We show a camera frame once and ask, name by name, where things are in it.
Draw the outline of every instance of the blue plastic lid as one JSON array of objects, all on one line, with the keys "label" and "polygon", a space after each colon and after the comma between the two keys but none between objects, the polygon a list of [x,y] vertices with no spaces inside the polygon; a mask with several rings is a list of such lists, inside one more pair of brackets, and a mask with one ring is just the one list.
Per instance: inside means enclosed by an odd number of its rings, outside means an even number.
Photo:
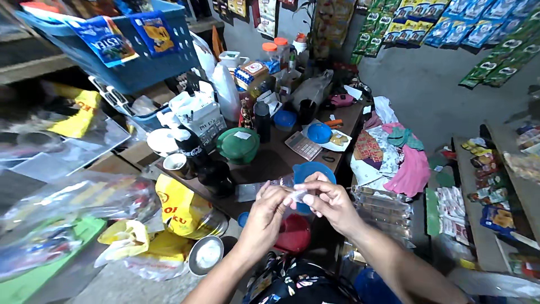
[{"label": "blue plastic lid", "polygon": [[[336,183],[336,177],[334,172],[330,170],[325,164],[320,162],[305,162],[303,164],[296,164],[293,166],[294,172],[294,183],[301,184],[303,183],[309,175],[312,175],[315,172],[321,172],[332,182]],[[309,214],[309,206],[304,203],[297,203],[296,210],[298,212]]]},{"label": "blue plastic lid", "polygon": [[307,128],[307,137],[315,143],[327,143],[332,137],[332,129],[324,123],[314,123]]},{"label": "blue plastic lid", "polygon": [[244,227],[246,225],[248,215],[249,212],[240,213],[240,215],[238,216],[238,225],[240,227]]},{"label": "blue plastic lid", "polygon": [[289,111],[279,110],[274,114],[274,123],[284,127],[290,127],[296,122],[296,114]]}]

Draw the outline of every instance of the gray wall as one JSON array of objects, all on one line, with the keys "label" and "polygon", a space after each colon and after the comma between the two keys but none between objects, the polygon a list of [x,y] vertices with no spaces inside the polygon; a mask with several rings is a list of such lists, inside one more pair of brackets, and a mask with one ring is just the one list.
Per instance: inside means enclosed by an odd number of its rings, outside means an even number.
[{"label": "gray wall", "polygon": [[[299,31],[307,32],[302,12],[280,9],[278,34],[292,39]],[[353,15],[347,39],[341,50],[333,50],[348,60],[364,17]],[[253,21],[234,20],[234,27],[225,24],[225,41],[230,50],[255,59],[260,53],[262,38]],[[463,49],[443,50],[427,45],[419,49],[381,49],[377,58],[363,58],[360,77],[371,87],[374,96],[391,100],[396,116],[424,142],[427,152],[449,143],[452,134],[472,137],[485,119],[497,123],[529,111],[528,86],[540,76],[540,56],[536,56],[501,88],[478,85],[474,90],[459,87],[459,81],[489,51],[478,55]]]}]

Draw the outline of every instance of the person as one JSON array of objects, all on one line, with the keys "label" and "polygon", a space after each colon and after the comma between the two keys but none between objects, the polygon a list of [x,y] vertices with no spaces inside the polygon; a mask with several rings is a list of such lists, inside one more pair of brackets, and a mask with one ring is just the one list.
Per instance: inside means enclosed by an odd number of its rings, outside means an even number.
[{"label": "person", "polygon": [[[346,190],[317,172],[296,184],[308,190],[302,199],[318,216],[349,239],[402,303],[467,303],[459,288],[431,265],[403,250],[384,233],[367,225]],[[296,208],[291,190],[261,187],[246,225],[231,251],[202,279],[184,304],[227,303],[240,279],[255,266],[278,239],[286,208]],[[319,266],[300,259],[268,254],[267,266],[248,288],[243,303],[355,303],[361,302],[350,282],[336,279]]]}]

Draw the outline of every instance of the metal bowl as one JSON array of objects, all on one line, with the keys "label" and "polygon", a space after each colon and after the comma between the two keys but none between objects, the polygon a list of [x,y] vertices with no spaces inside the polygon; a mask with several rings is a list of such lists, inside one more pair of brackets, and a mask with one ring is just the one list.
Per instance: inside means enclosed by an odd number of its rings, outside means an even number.
[{"label": "metal bowl", "polygon": [[[201,268],[197,265],[197,261],[195,260],[195,257],[199,253],[200,248],[210,240],[216,240],[219,244],[219,249],[220,249],[219,259],[214,265],[208,268]],[[190,255],[187,258],[187,264],[190,269],[190,272],[196,276],[207,275],[210,272],[210,270],[212,270],[212,268],[214,268],[214,266],[217,265],[221,261],[221,259],[223,259],[223,252],[224,252],[223,242],[221,241],[219,237],[215,235],[209,235],[209,236],[203,237],[202,239],[197,241],[195,245],[193,245],[193,248],[191,248],[191,251],[190,251]]]}]

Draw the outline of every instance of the green plastic container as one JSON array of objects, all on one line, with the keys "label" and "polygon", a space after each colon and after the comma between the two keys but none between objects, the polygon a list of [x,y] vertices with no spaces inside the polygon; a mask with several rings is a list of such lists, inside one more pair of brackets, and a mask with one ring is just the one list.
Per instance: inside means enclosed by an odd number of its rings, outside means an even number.
[{"label": "green plastic container", "polygon": [[56,262],[36,267],[21,276],[0,283],[0,303],[19,304],[28,300],[43,284],[77,256],[90,241],[93,241],[103,230],[105,224],[104,220],[94,217],[80,219],[73,230],[83,241],[83,244],[70,255]]},{"label": "green plastic container", "polygon": [[255,158],[259,145],[259,134],[247,128],[225,131],[218,137],[216,144],[219,154],[233,164],[249,164]]}]

